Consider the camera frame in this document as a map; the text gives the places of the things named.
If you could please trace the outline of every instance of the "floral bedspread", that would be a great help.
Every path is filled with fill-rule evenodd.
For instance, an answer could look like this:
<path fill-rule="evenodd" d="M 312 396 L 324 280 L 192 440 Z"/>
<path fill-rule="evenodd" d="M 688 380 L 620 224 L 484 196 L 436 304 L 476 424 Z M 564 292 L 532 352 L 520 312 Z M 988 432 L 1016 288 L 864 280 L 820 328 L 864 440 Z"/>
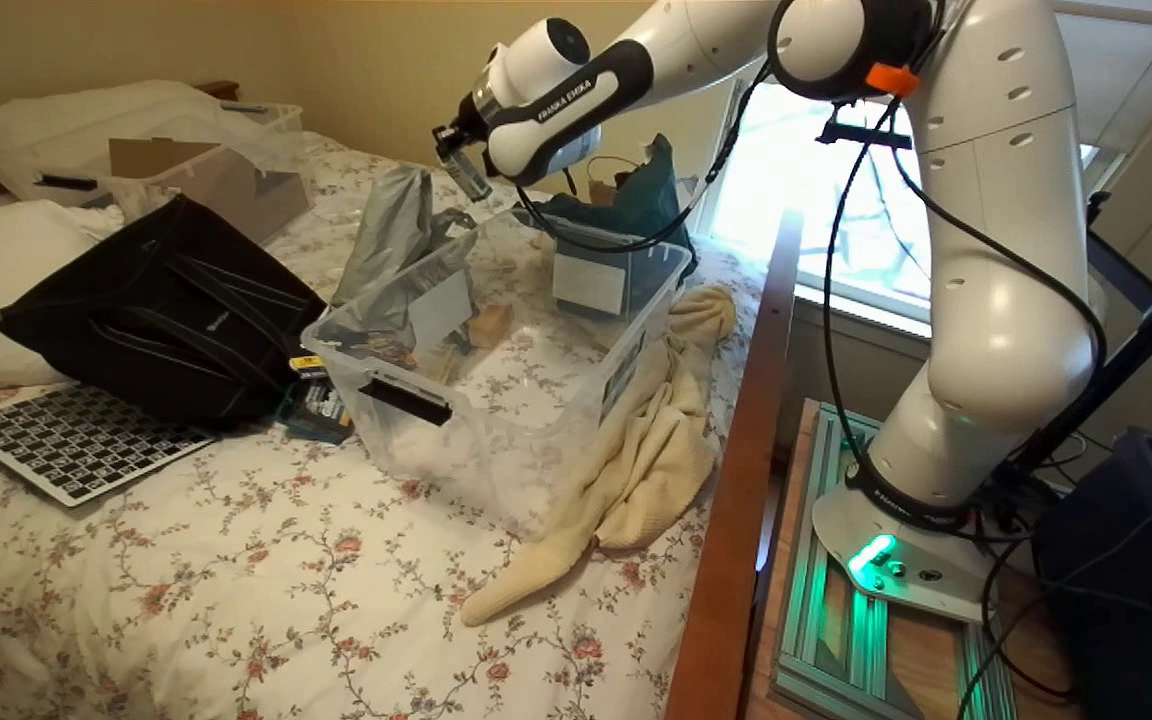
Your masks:
<path fill-rule="evenodd" d="M 328 296 L 388 168 L 304 132 L 316 204 L 272 252 Z M 760 272 L 704 252 L 700 276 L 736 288 L 744 328 L 716 372 L 720 440 Z M 0 468 L 0 716 L 660 716 L 700 540 L 704 504 L 648 552 L 592 556 L 464 628 L 508 532 L 420 476 L 380 476 L 356 440 L 220 440 L 84 512 Z"/>

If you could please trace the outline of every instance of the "electronic device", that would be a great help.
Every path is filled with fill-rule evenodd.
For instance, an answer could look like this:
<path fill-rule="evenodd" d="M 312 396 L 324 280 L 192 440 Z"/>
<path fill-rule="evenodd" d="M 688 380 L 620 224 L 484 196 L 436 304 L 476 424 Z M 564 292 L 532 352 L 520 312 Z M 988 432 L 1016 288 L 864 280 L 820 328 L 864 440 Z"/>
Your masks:
<path fill-rule="evenodd" d="M 1152 436 L 1128 432 L 1032 536 L 1084 716 L 1152 716 Z"/>

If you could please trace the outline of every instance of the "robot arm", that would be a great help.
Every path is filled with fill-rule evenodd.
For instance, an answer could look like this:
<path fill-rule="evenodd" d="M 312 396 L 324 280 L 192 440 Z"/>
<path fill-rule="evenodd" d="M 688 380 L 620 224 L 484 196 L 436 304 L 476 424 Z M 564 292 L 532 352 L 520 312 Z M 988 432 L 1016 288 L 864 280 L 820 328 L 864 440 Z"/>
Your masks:
<path fill-rule="evenodd" d="M 528 68 L 516 64 L 528 36 L 560 60 L 512 92 L 504 76 Z M 532 184 L 580 160 L 588 132 L 616 112 L 704 88 L 748 60 L 768 60 L 784 88 L 812 100 L 876 96 L 884 72 L 920 64 L 920 88 L 908 92 L 920 176 L 964 224 L 932 216 L 932 356 L 868 448 L 872 480 L 816 500 L 812 524 L 856 584 L 972 620 L 984 572 L 908 520 L 956 512 L 1096 364 L 1092 328 L 1068 296 L 968 232 L 1088 296 L 1072 80 L 1052 4 L 656 0 L 592 60 L 560 52 L 584 48 L 564 40 L 568 24 L 528 36 L 492 56 L 488 80 L 436 132 L 460 184 L 468 144 L 484 144 L 488 172 Z M 928 568 L 920 576 L 936 576 L 936 588 L 852 564 L 876 536 L 900 536 L 896 548 L 912 552 L 900 568 Z"/>
<path fill-rule="evenodd" d="M 800 96 L 872 96 L 872 64 L 904 64 L 932 32 L 928 0 L 656 0 L 600 56 L 568 20 L 540 20 L 520 40 L 492 48 L 480 84 L 436 152 L 468 196 L 488 184 L 464 160 L 484 144 L 492 176 L 536 184 L 588 156 L 596 128 L 628 108 L 672 100 L 780 56 L 780 80 Z"/>
<path fill-rule="evenodd" d="M 468 196 L 484 196 L 468 144 L 484 144 L 492 176 L 536 184 L 584 160 L 604 120 L 764 56 L 772 12 L 776 0 L 660 0 L 592 60 L 568 20 L 540 20 L 488 56 L 480 88 L 436 128 L 436 152 Z"/>

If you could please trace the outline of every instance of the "bed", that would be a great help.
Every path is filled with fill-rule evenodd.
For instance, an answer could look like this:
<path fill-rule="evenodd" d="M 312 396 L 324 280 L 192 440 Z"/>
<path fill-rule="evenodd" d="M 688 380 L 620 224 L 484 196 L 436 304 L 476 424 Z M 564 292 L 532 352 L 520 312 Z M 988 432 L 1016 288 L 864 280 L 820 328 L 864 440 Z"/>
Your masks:
<path fill-rule="evenodd" d="M 332 292 L 388 156 L 296 132 L 312 208 L 268 252 Z M 436 200 L 456 188 L 436 172 Z M 736 716 L 772 516 L 792 228 L 736 288 L 708 492 L 644 552 L 600 556 L 496 624 L 460 604 L 516 540 L 352 440 L 228 436 L 64 512 L 0 468 L 0 716 Z M 0 404 L 36 388 L 0 388 Z"/>

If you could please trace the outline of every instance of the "cable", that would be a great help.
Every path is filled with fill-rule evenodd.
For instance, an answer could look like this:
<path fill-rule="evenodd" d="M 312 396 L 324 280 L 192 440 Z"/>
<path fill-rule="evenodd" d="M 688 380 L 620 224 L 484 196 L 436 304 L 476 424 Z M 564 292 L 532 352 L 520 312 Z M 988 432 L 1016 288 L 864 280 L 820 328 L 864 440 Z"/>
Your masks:
<path fill-rule="evenodd" d="M 876 120 L 876 128 L 884 128 L 892 116 L 896 116 L 900 100 L 888 100 L 884 116 Z M 972 512 L 972 500 L 960 504 L 960 508 L 932 508 L 932 504 L 920 504 L 912 496 L 904 496 L 900 488 L 892 488 L 880 468 L 868 460 L 868 448 L 860 444 L 856 428 L 848 424 L 848 400 L 844 400 L 844 388 L 840 388 L 840 368 L 836 368 L 836 344 L 832 344 L 832 260 L 836 260 L 836 244 L 840 244 L 840 228 L 844 228 L 844 212 L 848 212 L 848 196 L 852 196 L 852 184 L 864 168 L 864 156 L 868 156 L 872 140 L 860 140 L 860 152 L 848 168 L 848 180 L 836 196 L 836 212 L 832 212 L 832 224 L 828 224 L 828 248 L 824 248 L 824 316 L 820 316 L 820 336 L 824 336 L 824 376 L 828 376 L 828 392 L 832 392 L 832 404 L 840 408 L 840 432 L 844 432 L 844 444 L 848 452 L 856 456 L 856 476 L 848 480 L 852 488 L 860 488 L 880 512 L 896 516 L 900 524 L 912 524 L 912 528 L 928 528 L 928 532 L 944 532 L 944 536 L 960 536 L 960 540 L 972 540 L 972 544 L 1008 544 L 1012 536 L 972 536 L 964 532 L 964 520 Z"/>
<path fill-rule="evenodd" d="M 636 240 L 628 240 L 628 244 L 592 244 L 592 240 L 572 240 L 572 236 L 564 236 L 564 244 L 584 248 L 584 252 L 644 252 L 644 248 L 656 248 L 656 244 L 672 244 L 672 232 L 680 232 L 680 228 L 688 224 L 692 208 L 704 200 L 704 192 L 708 192 L 708 188 L 716 184 L 716 176 L 728 168 L 732 148 L 736 148 L 736 140 L 740 140 L 744 112 L 748 112 L 748 104 L 752 104 L 752 92 L 756 92 L 760 80 L 768 80 L 768 76 L 772 76 L 772 64 L 764 64 L 764 68 L 752 76 L 752 84 L 736 96 L 736 112 L 732 112 L 732 120 L 728 120 L 728 128 L 724 128 L 724 140 L 720 140 L 712 164 L 708 164 L 704 176 L 700 176 L 700 188 L 696 188 L 692 204 L 680 208 L 660 232 L 636 236 Z M 536 228 L 552 232 L 552 224 L 544 220 L 544 212 L 532 204 L 528 188 L 516 184 L 516 192 L 520 192 L 524 216 L 528 216 Z"/>
<path fill-rule="evenodd" d="M 904 188 L 944 224 L 952 224 L 956 232 L 972 236 L 976 244 L 992 248 L 996 256 L 1012 260 L 1024 276 L 1040 280 L 1048 292 L 1056 292 L 1060 300 L 1068 300 L 1072 312 L 1080 312 L 1080 320 L 1092 332 L 1092 376 L 1104 368 L 1108 356 L 1108 340 L 1104 328 L 1096 320 L 1096 312 L 1068 288 L 1060 284 L 1052 272 L 1036 268 L 1032 260 L 1024 260 L 1020 252 L 1004 248 L 1000 240 L 984 236 L 976 224 L 960 220 L 956 212 L 948 212 L 944 204 L 936 204 L 900 164 L 900 156 L 892 152 L 892 164 L 904 180 Z"/>
<path fill-rule="evenodd" d="M 912 72 L 924 72 L 928 60 L 936 56 L 940 40 L 944 40 L 944 0 L 936 0 L 936 8 L 932 8 L 932 32 L 920 40 L 920 48 L 912 52 L 908 68 L 912 68 Z"/>
<path fill-rule="evenodd" d="M 568 192 L 580 196 L 580 192 L 576 192 L 576 176 L 572 176 L 572 168 L 564 168 L 564 180 L 568 180 Z"/>
<path fill-rule="evenodd" d="M 1080 480 L 1068 472 L 1072 464 L 1088 460 L 1088 452 L 1100 452 L 1100 456 L 1112 452 L 1108 444 L 1100 444 L 1088 432 L 1072 432 L 1072 440 L 1080 440 L 1072 452 L 1064 452 L 1064 456 L 1052 452 L 1044 464 L 1036 464 L 1036 472 L 1056 472 L 1060 476 L 1056 484 L 1064 484 L 1064 488 L 1080 488 Z"/>
<path fill-rule="evenodd" d="M 876 184 L 880 212 L 884 212 L 884 220 L 888 220 L 888 228 L 892 228 L 892 240 L 896 240 L 900 256 L 932 284 L 932 272 L 924 268 L 924 260 L 920 260 L 920 256 L 912 252 L 912 244 L 896 232 L 896 212 L 892 212 L 892 204 L 888 204 L 884 172 L 880 172 L 876 164 L 868 164 L 868 176 L 872 176 L 872 184 Z"/>
<path fill-rule="evenodd" d="M 1124 532 L 1124 536 L 1120 536 L 1116 544 L 1108 544 L 1104 552 L 1096 552 L 1096 556 L 1088 556 L 1084 564 L 1068 568 L 1060 580 L 1036 576 L 1036 584 L 1040 584 L 1044 592 L 1088 596 L 1088 600 L 1120 604 L 1120 608 L 1132 608 L 1132 612 L 1152 612 L 1152 604 L 1140 604 L 1140 600 L 1128 600 L 1128 596 L 1116 596 L 1116 592 L 1096 592 L 1096 588 L 1080 588 L 1080 584 L 1076 584 L 1076 580 L 1080 580 L 1084 572 L 1092 572 L 1096 564 L 1128 552 L 1144 532 L 1152 532 L 1152 516 L 1144 516 L 1132 532 Z M 1008 636 L 1020 628 L 1020 620 L 1024 620 L 1032 608 L 1044 604 L 1044 596 L 1032 596 L 1028 604 L 1020 604 L 1020 612 L 1016 612 L 1000 632 L 992 628 L 988 604 L 992 604 L 996 580 L 1000 580 L 1000 572 L 1004 572 L 1004 564 L 1008 564 L 1008 556 L 1012 556 L 1016 548 L 1020 548 L 1020 540 L 996 556 L 996 564 L 988 568 L 984 588 L 980 588 L 980 632 L 984 632 L 984 640 L 988 640 L 988 656 L 976 664 L 976 672 L 972 672 L 968 684 L 964 684 L 960 712 L 956 712 L 960 720 L 968 716 L 972 692 L 976 692 L 976 684 L 984 680 L 984 672 L 988 672 L 992 660 L 1004 660 L 1008 672 L 1016 672 L 1024 684 L 1032 684 L 1032 688 L 1040 688 L 1040 692 L 1048 692 L 1048 696 L 1056 696 L 1056 700 L 1072 700 L 1072 696 L 1076 696 L 1076 688 L 1052 688 L 1052 684 L 1036 680 L 1036 676 L 1024 672 L 1024 668 L 1008 656 L 1008 648 L 1004 648 Z"/>

